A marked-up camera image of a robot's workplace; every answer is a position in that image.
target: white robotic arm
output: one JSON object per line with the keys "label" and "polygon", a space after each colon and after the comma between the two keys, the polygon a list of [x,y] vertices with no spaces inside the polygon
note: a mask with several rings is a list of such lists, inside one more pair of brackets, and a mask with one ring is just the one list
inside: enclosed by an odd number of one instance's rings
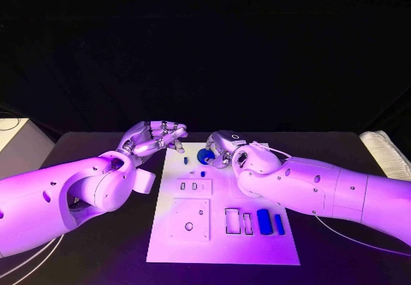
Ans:
{"label": "white robotic arm", "polygon": [[231,131],[212,133],[206,149],[212,144],[219,156],[203,161],[216,168],[232,165],[247,196],[300,213],[365,224],[411,245],[411,182],[300,157],[280,160],[265,146],[247,144]]}
{"label": "white robotic arm", "polygon": [[[154,174],[137,167],[169,147],[183,153],[186,126],[140,122],[115,151],[0,180],[0,257],[37,247],[117,210],[131,190],[148,193]],[[68,194],[76,203],[68,204]]]}

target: black table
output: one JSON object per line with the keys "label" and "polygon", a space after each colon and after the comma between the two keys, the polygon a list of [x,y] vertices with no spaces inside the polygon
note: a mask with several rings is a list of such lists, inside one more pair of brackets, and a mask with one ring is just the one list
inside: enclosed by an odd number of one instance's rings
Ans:
{"label": "black table", "polygon": [[[350,132],[248,135],[293,156],[384,175],[362,141]],[[43,167],[115,149],[121,136],[122,133],[69,132],[58,141]],[[209,133],[192,133],[182,141],[205,142],[208,136]],[[150,195],[133,192],[117,211],[91,219],[68,233],[49,260],[22,284],[411,284],[411,258],[349,241],[326,229],[313,216],[291,210],[287,215],[300,266],[146,263],[164,155],[161,150],[141,166],[157,175]],[[323,220],[362,242],[411,252],[404,242],[360,224],[329,218]],[[0,274],[37,250],[0,259]],[[48,252],[49,249],[0,280],[0,284],[11,284],[33,269]]]}

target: blue object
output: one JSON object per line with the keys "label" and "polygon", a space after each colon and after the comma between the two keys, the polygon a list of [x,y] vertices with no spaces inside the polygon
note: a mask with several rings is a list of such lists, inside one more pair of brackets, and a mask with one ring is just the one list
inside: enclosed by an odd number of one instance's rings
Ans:
{"label": "blue object", "polygon": [[281,222],[281,217],[280,215],[274,215],[274,219],[275,219],[275,224],[277,224],[277,229],[278,229],[278,234],[280,235],[284,235],[285,232],[284,232],[284,227],[283,227],[283,222]]}
{"label": "blue object", "polygon": [[197,160],[199,160],[199,162],[200,162],[202,164],[208,164],[208,163],[203,161],[203,159],[206,159],[206,158],[215,159],[216,156],[213,155],[212,150],[206,150],[205,148],[202,148],[202,149],[199,150],[199,152],[197,152]]}
{"label": "blue object", "polygon": [[259,233],[262,235],[270,235],[272,233],[272,225],[271,225],[268,210],[267,209],[258,210],[257,217],[258,217]]}

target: circular hole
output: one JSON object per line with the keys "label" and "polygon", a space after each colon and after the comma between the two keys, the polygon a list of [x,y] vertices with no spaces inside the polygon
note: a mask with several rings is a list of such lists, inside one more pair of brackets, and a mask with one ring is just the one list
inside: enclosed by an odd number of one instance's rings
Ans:
{"label": "circular hole", "polygon": [[49,197],[49,195],[48,195],[48,193],[43,191],[43,199],[45,199],[45,201],[49,203],[50,202],[50,197]]}
{"label": "circular hole", "polygon": [[186,228],[187,231],[190,231],[190,230],[193,229],[193,224],[192,224],[192,223],[187,223],[186,226],[185,226],[185,228]]}

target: black cable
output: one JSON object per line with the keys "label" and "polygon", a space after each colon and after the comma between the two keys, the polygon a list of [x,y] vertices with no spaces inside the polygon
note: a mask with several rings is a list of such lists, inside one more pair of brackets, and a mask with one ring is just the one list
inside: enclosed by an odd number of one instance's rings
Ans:
{"label": "black cable", "polygon": [[9,113],[9,112],[0,112],[0,113],[11,115],[11,116],[17,119],[17,124],[16,124],[16,126],[13,126],[13,127],[11,127],[11,128],[9,128],[9,129],[0,129],[0,131],[9,131],[9,130],[14,129],[14,128],[19,126],[20,119],[17,118],[17,116],[16,116],[16,115],[13,115],[13,114],[11,114],[11,113]]}

